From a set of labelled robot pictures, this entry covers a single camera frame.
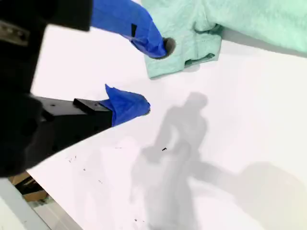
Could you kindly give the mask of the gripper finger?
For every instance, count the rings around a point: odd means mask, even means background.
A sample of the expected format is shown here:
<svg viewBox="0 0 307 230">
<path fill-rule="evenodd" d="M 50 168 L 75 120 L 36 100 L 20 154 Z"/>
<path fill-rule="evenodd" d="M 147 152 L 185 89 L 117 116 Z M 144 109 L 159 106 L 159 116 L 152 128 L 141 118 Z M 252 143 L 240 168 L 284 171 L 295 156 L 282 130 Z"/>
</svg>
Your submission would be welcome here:
<svg viewBox="0 0 307 230">
<path fill-rule="evenodd" d="M 176 47 L 173 38 L 162 37 L 149 12 L 132 0 L 94 0 L 91 26 L 123 36 L 153 59 L 168 57 Z"/>
<path fill-rule="evenodd" d="M 147 115 L 151 110 L 141 94 L 108 85 L 105 90 L 108 98 L 101 101 L 38 98 L 42 112 L 35 131 L 37 163 L 111 127 Z"/>
</svg>

